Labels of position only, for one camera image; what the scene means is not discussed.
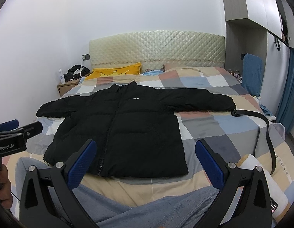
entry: black bag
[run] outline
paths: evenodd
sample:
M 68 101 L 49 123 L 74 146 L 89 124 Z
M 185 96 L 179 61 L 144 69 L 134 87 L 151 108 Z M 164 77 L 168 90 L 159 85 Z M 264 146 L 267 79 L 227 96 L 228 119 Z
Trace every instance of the black bag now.
M 74 74 L 73 73 L 77 70 L 77 69 L 80 69 L 80 68 L 84 68 L 80 74 Z M 80 75 L 84 76 L 86 74 L 90 73 L 90 70 L 84 66 L 81 66 L 81 65 L 74 65 L 72 68 L 70 68 L 68 70 L 68 72 L 66 74 L 64 74 L 64 79 L 66 82 L 70 81 L 71 79 L 74 79 L 74 80 L 77 80 L 79 78 L 81 78 Z

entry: cream tufted headboard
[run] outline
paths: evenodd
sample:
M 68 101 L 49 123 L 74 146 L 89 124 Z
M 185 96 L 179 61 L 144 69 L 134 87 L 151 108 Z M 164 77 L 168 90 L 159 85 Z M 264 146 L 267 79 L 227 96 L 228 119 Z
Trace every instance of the cream tufted headboard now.
M 90 40 L 92 68 L 114 68 L 141 62 L 142 71 L 165 63 L 224 67 L 225 38 L 209 33 L 147 31 Z

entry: strap buckle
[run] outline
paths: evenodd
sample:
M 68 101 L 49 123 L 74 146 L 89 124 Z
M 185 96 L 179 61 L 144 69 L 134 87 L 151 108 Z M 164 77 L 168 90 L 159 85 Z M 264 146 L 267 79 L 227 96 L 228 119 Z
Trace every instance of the strap buckle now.
M 239 114 L 239 113 L 237 114 L 237 111 L 233 110 L 233 111 L 231 111 L 231 116 L 240 117 L 241 114 Z

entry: jacket collar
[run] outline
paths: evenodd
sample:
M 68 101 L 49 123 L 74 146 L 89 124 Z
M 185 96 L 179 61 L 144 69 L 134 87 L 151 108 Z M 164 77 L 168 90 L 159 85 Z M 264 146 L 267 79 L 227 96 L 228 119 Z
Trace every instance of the jacket collar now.
M 127 84 L 127 85 L 116 85 L 116 84 L 113 84 L 109 89 L 116 92 L 119 88 L 122 88 L 122 87 L 137 87 L 137 83 L 135 81 L 132 81 L 130 84 Z

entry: jacket sleeve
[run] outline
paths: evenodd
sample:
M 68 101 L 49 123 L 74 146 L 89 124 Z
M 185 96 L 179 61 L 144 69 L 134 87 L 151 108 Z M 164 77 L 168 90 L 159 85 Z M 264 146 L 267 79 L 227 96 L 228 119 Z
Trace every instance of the jacket sleeve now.
M 225 112 L 237 107 L 230 96 L 213 94 L 206 89 L 156 89 L 159 102 L 168 110 Z
M 83 107 L 87 101 L 89 100 L 89 96 L 70 96 L 62 99 L 58 99 L 56 101 L 51 101 L 49 103 L 43 104 L 36 113 L 37 117 L 45 116 L 45 117 L 67 117 L 72 112 L 79 110 Z

